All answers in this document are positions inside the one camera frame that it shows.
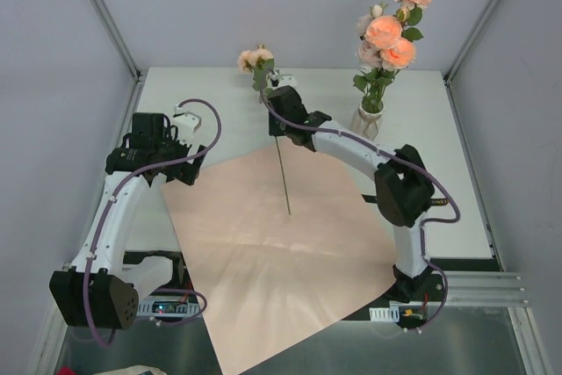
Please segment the black ribbon gold lettering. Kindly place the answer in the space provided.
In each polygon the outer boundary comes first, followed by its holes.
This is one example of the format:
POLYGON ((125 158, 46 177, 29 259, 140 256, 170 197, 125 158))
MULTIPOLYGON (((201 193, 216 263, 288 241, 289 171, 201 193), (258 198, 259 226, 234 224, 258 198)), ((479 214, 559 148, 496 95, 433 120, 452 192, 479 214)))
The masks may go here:
MULTIPOLYGON (((368 204, 377 204, 378 203, 378 199, 374 195, 363 194, 362 197, 363 197, 364 201, 368 204)), ((450 203, 450 201, 447 198, 432 198, 430 200, 431 206, 447 206, 449 203, 450 203)))

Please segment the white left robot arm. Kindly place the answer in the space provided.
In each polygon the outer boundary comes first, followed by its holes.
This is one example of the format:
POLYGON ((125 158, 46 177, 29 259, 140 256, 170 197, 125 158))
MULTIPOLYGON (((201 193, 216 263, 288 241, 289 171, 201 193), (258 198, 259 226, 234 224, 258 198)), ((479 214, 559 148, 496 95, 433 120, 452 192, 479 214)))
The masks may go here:
POLYGON ((199 147, 197 158, 186 158, 200 125, 190 112, 133 115, 131 131, 106 158, 102 199, 84 245, 68 269, 55 271, 49 281, 68 326, 128 329, 152 292, 183 290, 186 269, 177 253, 144 252, 129 266, 124 258, 141 202, 167 182, 195 183, 205 151, 199 147))

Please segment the pink wrapping paper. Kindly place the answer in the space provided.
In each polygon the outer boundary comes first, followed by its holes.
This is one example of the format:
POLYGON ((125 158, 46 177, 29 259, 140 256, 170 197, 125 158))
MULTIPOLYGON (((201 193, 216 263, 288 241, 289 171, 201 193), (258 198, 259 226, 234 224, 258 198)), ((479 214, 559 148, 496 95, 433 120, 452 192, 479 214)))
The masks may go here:
POLYGON ((162 195, 220 369, 239 374, 393 284, 393 240, 344 164, 284 141, 162 195))

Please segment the pink flower stem pale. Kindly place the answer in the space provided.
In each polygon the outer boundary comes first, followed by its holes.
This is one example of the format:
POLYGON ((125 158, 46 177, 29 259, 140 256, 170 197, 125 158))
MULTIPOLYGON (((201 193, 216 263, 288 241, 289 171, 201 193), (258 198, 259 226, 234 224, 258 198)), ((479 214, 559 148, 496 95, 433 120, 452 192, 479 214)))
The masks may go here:
POLYGON ((360 61, 359 73, 353 79, 353 87, 362 94, 361 106, 368 113, 383 110, 383 96, 386 87, 392 83, 396 71, 385 69, 382 65, 379 50, 366 39, 366 31, 373 20, 383 16, 387 4, 375 4, 370 12, 359 18, 356 30, 360 39, 357 58, 360 61))

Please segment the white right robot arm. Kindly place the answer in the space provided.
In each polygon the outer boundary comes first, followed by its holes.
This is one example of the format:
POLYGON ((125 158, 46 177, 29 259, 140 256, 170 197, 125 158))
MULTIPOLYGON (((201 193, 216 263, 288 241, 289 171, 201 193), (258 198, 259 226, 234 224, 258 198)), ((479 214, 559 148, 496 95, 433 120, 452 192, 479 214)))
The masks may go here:
POLYGON ((324 112, 308 112, 291 86, 274 89, 266 99, 271 136, 332 156, 367 176, 375 186, 380 214, 393 226, 397 261, 389 300, 407 303, 423 294, 431 274, 424 260, 422 220, 435 193, 416 148, 406 145, 386 152, 324 112))

